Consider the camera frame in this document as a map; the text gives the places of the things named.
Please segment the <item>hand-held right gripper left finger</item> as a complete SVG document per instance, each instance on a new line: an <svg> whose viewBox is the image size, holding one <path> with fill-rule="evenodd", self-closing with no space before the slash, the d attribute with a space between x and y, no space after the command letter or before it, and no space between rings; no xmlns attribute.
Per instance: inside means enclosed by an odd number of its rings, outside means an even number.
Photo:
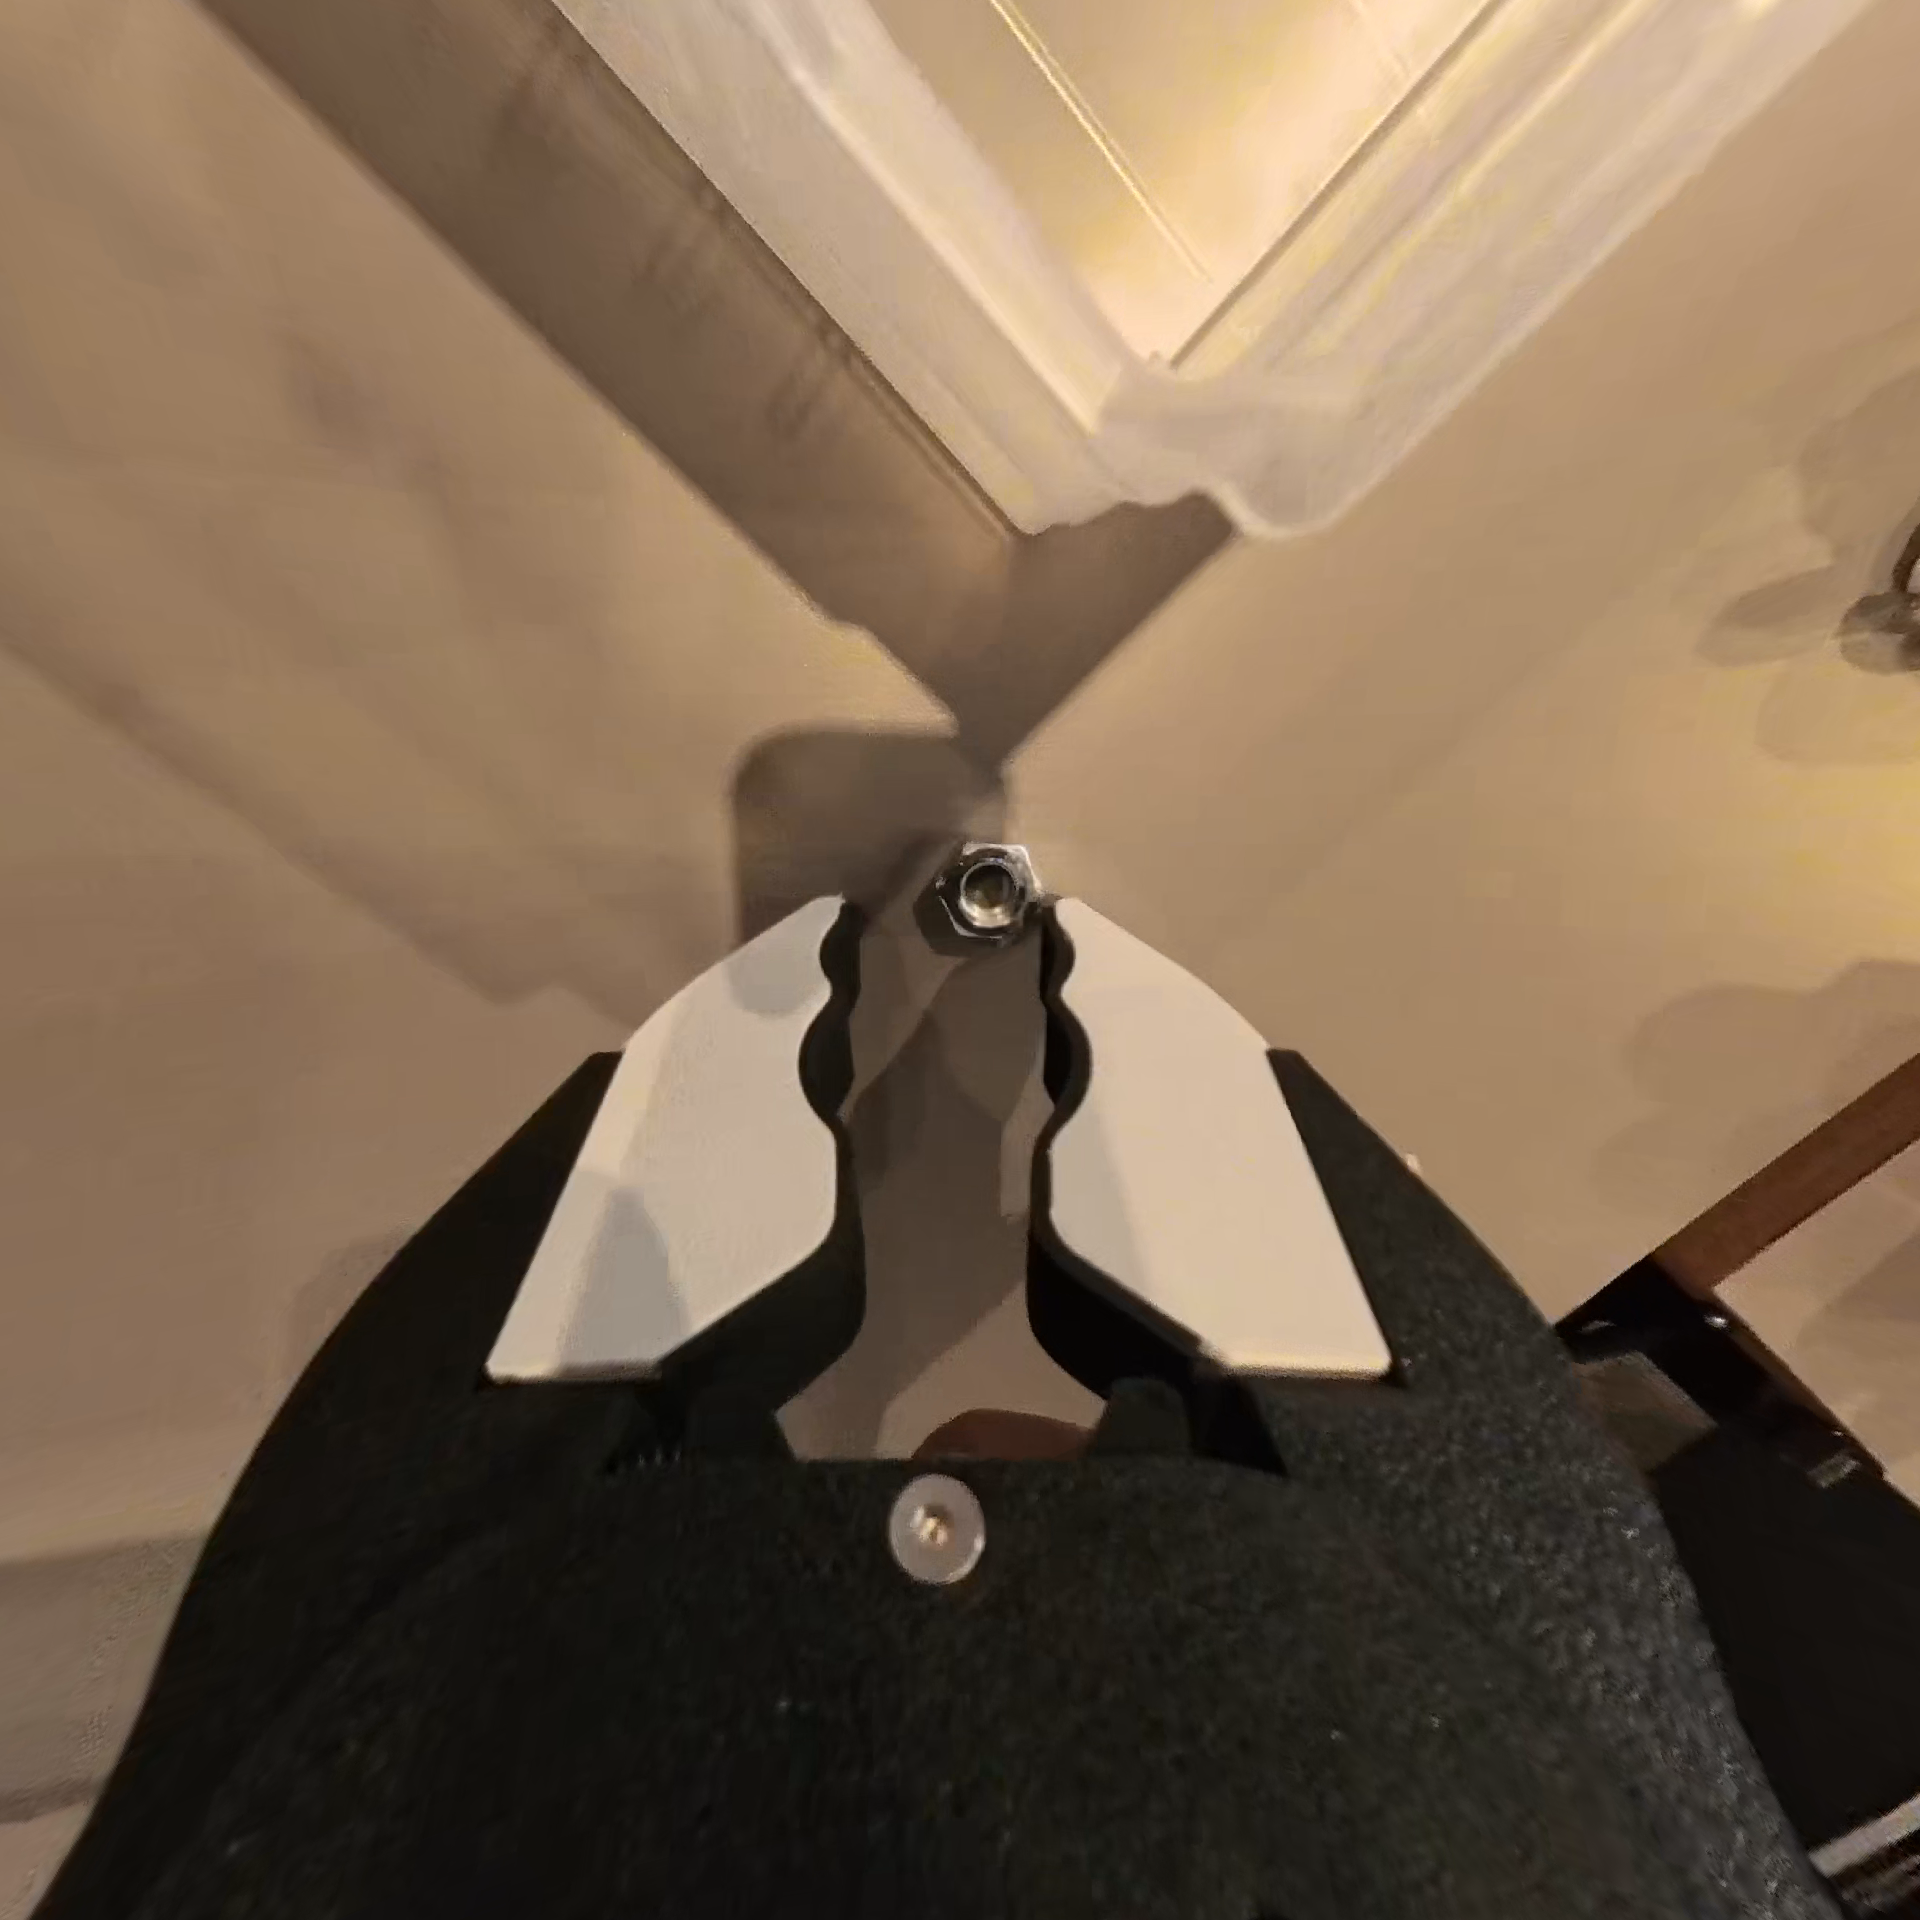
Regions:
<svg viewBox="0 0 1920 1920"><path fill-rule="evenodd" d="M816 896L628 1036L487 1379L657 1379L812 1268L861 1299L843 1122L860 938L851 900Z"/></svg>

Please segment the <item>clear plastic bin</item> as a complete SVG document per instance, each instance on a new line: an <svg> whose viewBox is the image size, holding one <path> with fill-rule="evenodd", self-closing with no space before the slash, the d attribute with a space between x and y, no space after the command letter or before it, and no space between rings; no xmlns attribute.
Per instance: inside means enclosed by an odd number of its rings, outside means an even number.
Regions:
<svg viewBox="0 0 1920 1920"><path fill-rule="evenodd" d="M1022 530L1372 491L1862 4L560 4Z"/></svg>

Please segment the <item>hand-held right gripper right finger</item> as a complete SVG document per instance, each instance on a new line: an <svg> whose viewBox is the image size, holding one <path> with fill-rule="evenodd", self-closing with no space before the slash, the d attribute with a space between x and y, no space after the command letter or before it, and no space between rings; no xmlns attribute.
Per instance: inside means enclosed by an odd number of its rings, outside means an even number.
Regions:
<svg viewBox="0 0 1920 1920"><path fill-rule="evenodd" d="M1179 1355L1253 1378L1393 1363L1259 1030L1085 900L1044 924L1035 1249Z"/></svg>

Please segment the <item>black desk frame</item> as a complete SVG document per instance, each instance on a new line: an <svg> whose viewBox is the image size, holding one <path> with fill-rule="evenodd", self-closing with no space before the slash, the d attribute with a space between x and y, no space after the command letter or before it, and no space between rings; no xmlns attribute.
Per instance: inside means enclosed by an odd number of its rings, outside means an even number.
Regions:
<svg viewBox="0 0 1920 1920"><path fill-rule="evenodd" d="M1856 1911L1915 1913L1915 1502L1648 1260L1554 1329L1649 1486L1813 1868Z"/></svg>

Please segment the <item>steel hex nut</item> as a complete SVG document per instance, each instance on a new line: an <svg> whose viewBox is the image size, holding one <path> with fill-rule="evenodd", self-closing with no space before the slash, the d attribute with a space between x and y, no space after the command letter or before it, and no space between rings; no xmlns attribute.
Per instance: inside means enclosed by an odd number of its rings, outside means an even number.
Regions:
<svg viewBox="0 0 1920 1920"><path fill-rule="evenodd" d="M1015 864L1026 879L1026 905L1017 926L998 935L980 938L955 921L951 910L954 882L960 870L972 857L1001 855ZM961 954L972 949L1014 948L1032 928L1037 910L1044 905L1044 884L1032 851L1020 841L993 841L964 837L954 841L931 868L922 889L916 896L916 924L922 928L927 944L937 951Z"/></svg>

